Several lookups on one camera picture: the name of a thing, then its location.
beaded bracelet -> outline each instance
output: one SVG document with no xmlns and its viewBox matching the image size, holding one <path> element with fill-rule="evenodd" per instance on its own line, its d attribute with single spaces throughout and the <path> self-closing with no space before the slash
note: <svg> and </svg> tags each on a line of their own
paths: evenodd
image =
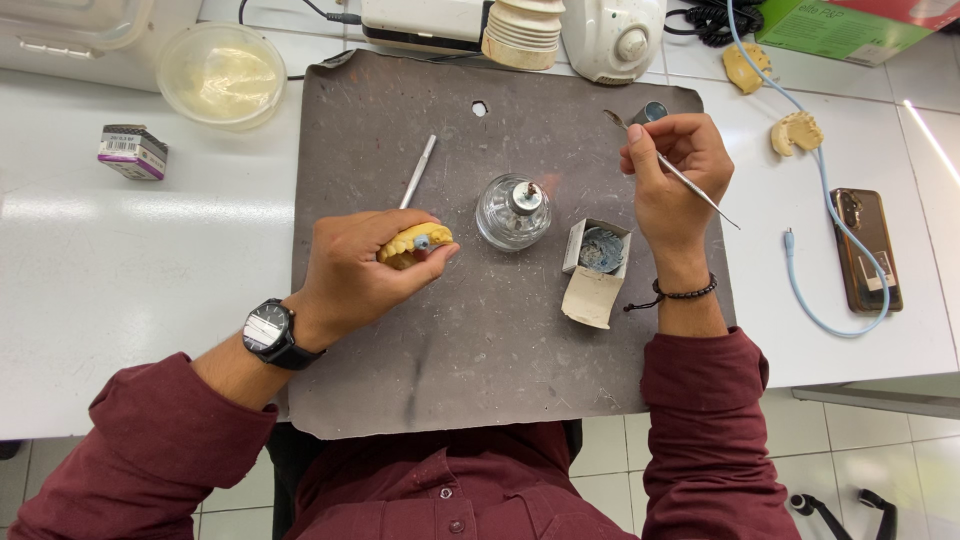
<svg viewBox="0 0 960 540">
<path fill-rule="evenodd" d="M 623 308 L 624 311 L 630 311 L 631 309 L 646 309 L 647 307 L 653 307 L 660 303 L 664 298 L 672 298 L 674 300 L 684 300 L 690 298 L 698 298 L 701 296 L 708 295 L 713 289 L 717 288 L 717 277 L 713 275 L 713 272 L 710 272 L 710 284 L 706 287 L 695 290 L 693 292 L 663 292 L 660 290 L 660 280 L 654 280 L 654 292 L 657 293 L 657 300 L 649 304 L 641 304 L 639 306 L 634 306 L 633 304 L 627 304 Z"/>
</svg>

wristwatch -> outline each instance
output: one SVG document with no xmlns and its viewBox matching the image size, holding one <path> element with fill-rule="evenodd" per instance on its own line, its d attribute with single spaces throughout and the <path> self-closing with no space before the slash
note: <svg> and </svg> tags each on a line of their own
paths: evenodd
<svg viewBox="0 0 960 540">
<path fill-rule="evenodd" d="M 300 371 L 326 353 L 311 353 L 294 343 L 294 315 L 291 309 L 280 305 L 280 300 L 271 298 L 247 316 L 243 326 L 243 345 L 263 363 Z"/>
</svg>

smartphone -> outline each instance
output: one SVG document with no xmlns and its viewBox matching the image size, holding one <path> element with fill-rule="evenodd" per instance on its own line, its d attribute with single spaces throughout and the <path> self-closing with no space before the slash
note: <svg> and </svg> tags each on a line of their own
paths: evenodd
<svg viewBox="0 0 960 540">
<path fill-rule="evenodd" d="M 890 247 L 890 235 L 887 233 L 887 220 L 883 217 L 880 194 L 868 189 L 840 187 L 830 192 L 830 201 L 844 225 L 873 254 L 883 269 L 890 286 L 889 310 L 902 310 L 903 298 L 900 295 L 900 281 L 897 279 L 897 265 Z M 847 289 L 847 305 L 851 311 L 858 313 L 880 312 L 883 309 L 883 285 L 879 274 L 870 259 L 853 245 L 836 224 L 833 224 L 833 231 L 837 238 L 844 288 Z"/>
</svg>

usb cable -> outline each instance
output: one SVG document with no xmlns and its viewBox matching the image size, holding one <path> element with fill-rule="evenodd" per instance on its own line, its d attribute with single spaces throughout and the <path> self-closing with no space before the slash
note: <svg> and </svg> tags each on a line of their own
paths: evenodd
<svg viewBox="0 0 960 540">
<path fill-rule="evenodd" d="M 743 49 L 743 43 L 740 42 L 740 36 L 737 34 L 736 24 L 733 20 L 733 0 L 727 0 L 727 18 L 729 21 L 730 32 L 733 35 L 733 42 L 736 43 L 736 48 L 740 49 L 740 54 L 743 55 L 743 59 L 747 61 L 747 63 L 754 69 L 756 74 L 759 75 L 766 84 L 772 86 L 776 91 L 783 94 L 783 96 L 790 100 L 790 102 L 793 103 L 797 109 L 805 110 L 804 106 L 802 106 L 799 101 L 794 99 L 789 92 L 781 88 L 777 83 L 774 83 L 770 77 L 767 77 L 767 75 L 756 66 L 753 59 L 751 59 L 750 55 L 747 54 L 747 51 Z M 856 236 L 850 232 L 850 229 L 847 228 L 847 225 L 845 225 L 843 220 L 840 219 L 840 216 L 837 215 L 836 209 L 830 202 L 830 188 L 827 182 L 827 164 L 824 161 L 824 148 L 822 144 L 817 147 L 817 161 L 820 165 L 820 181 L 824 189 L 824 200 L 827 203 L 827 210 L 830 212 L 830 217 L 833 218 L 833 223 L 840 228 L 840 231 L 842 231 L 843 234 L 850 239 L 853 245 L 859 248 L 860 251 L 867 256 L 867 258 L 870 260 L 870 263 L 874 266 L 876 274 L 880 276 L 880 283 L 883 285 L 883 308 L 880 310 L 880 313 L 876 316 L 876 319 L 874 319 L 873 322 L 863 329 L 857 331 L 839 331 L 821 321 L 820 318 L 817 317 L 812 310 L 810 310 L 810 306 L 808 306 L 806 304 L 806 300 L 804 300 L 803 293 L 800 292 L 800 286 L 797 285 L 797 273 L 793 268 L 794 237 L 793 231 L 789 228 L 786 230 L 786 233 L 783 234 L 783 246 L 786 248 L 786 269 L 787 273 L 790 275 L 790 285 L 793 287 L 793 294 L 797 297 L 797 302 L 800 303 L 800 307 L 804 309 L 806 315 L 810 317 L 810 320 L 816 323 L 820 328 L 834 335 L 839 335 L 841 337 L 857 337 L 858 335 L 863 335 L 876 328 L 876 325 L 880 324 L 880 321 L 883 320 L 883 317 L 887 315 L 887 310 L 890 308 L 890 285 L 887 283 L 886 272 L 880 268 L 880 264 L 876 261 L 874 254 L 870 253 L 870 250 L 868 250 L 863 243 L 861 243 L 860 240 L 858 240 Z"/>
</svg>

electrical cable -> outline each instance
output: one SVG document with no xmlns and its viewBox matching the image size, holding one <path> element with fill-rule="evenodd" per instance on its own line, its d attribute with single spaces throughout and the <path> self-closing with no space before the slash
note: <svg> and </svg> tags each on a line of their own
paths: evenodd
<svg viewBox="0 0 960 540">
<path fill-rule="evenodd" d="M 313 2 L 310 2 L 310 0 L 303 0 L 303 3 L 306 4 L 307 6 L 310 6 L 310 8 L 312 8 L 313 11 L 319 13 L 320 16 L 325 18 L 326 20 L 339 22 L 343 24 L 362 24 L 360 20 L 360 15 L 356 13 L 325 13 L 321 11 L 321 9 L 318 8 L 317 6 L 314 6 Z M 246 7 L 247 7 L 247 0 L 240 0 L 240 9 L 237 13 L 237 22 L 239 22 L 240 24 L 245 24 L 243 22 L 243 10 Z M 302 81 L 303 77 L 304 75 L 291 75 L 287 77 L 287 81 Z"/>
<path fill-rule="evenodd" d="M 736 28 L 734 26 L 735 21 L 733 20 L 733 0 L 727 0 L 727 8 L 729 10 L 728 25 L 731 29 L 733 42 L 736 43 L 736 48 L 740 49 L 740 54 L 743 55 L 744 60 L 746 60 L 747 63 L 750 64 L 750 66 L 754 69 L 756 74 L 759 75 L 764 82 L 772 86 L 779 93 L 783 94 L 783 96 L 786 97 L 788 100 L 790 100 L 790 102 L 793 103 L 797 107 L 797 109 L 805 110 L 804 106 L 801 105 L 800 102 L 797 101 L 792 95 L 790 95 L 789 92 L 781 88 L 780 85 L 778 85 L 777 83 L 774 83 L 770 79 L 770 77 L 768 77 L 765 73 L 763 73 L 763 71 L 756 66 L 756 63 L 754 63 L 753 59 L 750 58 L 750 55 L 747 54 L 747 51 L 743 49 L 743 43 L 740 42 L 740 36 L 738 35 L 738 32 L 736 31 Z M 850 232 L 850 229 L 848 229 L 847 225 L 845 225 L 843 220 L 840 219 L 840 216 L 837 214 L 836 209 L 833 207 L 833 203 L 830 201 L 830 188 L 827 182 L 827 164 L 824 161 L 824 147 L 822 144 L 817 147 L 817 160 L 820 165 L 820 180 L 824 190 L 824 200 L 827 203 L 827 210 L 830 212 L 830 217 L 833 218 L 833 223 L 836 224 L 836 226 L 840 229 L 840 231 L 842 231 L 843 234 L 845 234 L 847 238 L 850 239 L 853 245 L 856 246 L 864 255 L 867 256 L 867 258 L 870 260 L 870 263 L 874 266 L 874 270 L 876 270 L 876 274 L 880 276 L 880 283 L 883 285 L 883 308 L 880 310 L 880 313 L 876 316 L 876 319 L 874 319 L 873 322 L 871 322 L 865 328 L 860 329 L 858 331 L 839 331 L 831 327 L 827 323 L 821 321 L 820 318 L 817 317 L 812 310 L 810 310 L 810 306 L 806 304 L 806 300 L 804 300 L 804 295 L 800 292 L 800 287 L 797 285 L 797 276 L 793 268 L 794 237 L 793 237 L 793 231 L 789 228 L 786 230 L 786 233 L 783 235 L 783 245 L 786 248 L 787 273 L 790 276 L 790 285 L 793 287 L 793 294 L 797 297 L 797 301 L 800 302 L 800 306 L 804 309 L 804 311 L 806 312 L 806 315 L 810 317 L 810 319 L 814 323 L 816 323 L 817 326 L 819 326 L 820 328 L 832 334 L 839 335 L 842 337 L 856 337 L 858 335 L 863 335 L 864 333 L 867 333 L 868 331 L 871 331 L 874 328 L 876 328 L 876 325 L 880 324 L 880 321 L 882 321 L 883 318 L 887 315 L 887 310 L 890 308 L 890 285 L 887 283 L 886 272 L 884 272 L 883 269 L 880 268 L 880 264 L 876 261 L 874 254 L 870 253 L 870 250 L 868 250 L 863 245 L 863 243 L 861 243 L 860 240 L 858 240 L 856 236 L 854 236 L 853 233 Z"/>
<path fill-rule="evenodd" d="M 481 52 L 481 51 L 474 51 L 474 52 L 464 53 L 464 54 L 460 54 L 460 55 L 446 55 L 446 56 L 443 56 L 443 57 L 428 58 L 427 60 L 429 60 L 429 61 L 448 61 L 448 60 L 458 60 L 458 59 L 461 59 L 461 58 L 473 58 L 473 57 L 478 57 L 478 56 L 481 56 L 481 55 L 483 55 L 483 52 Z"/>
<path fill-rule="evenodd" d="M 698 4 L 689 9 L 680 9 L 667 12 L 666 16 L 684 15 L 686 22 L 693 25 L 692 30 L 679 30 L 663 25 L 667 34 L 676 36 L 697 36 L 709 47 L 723 47 L 733 42 L 730 32 L 722 32 L 727 27 L 727 5 L 720 0 L 686 0 Z M 763 28 L 763 13 L 754 6 L 762 4 L 763 0 L 736 0 L 733 5 L 736 31 L 747 35 Z"/>
</svg>

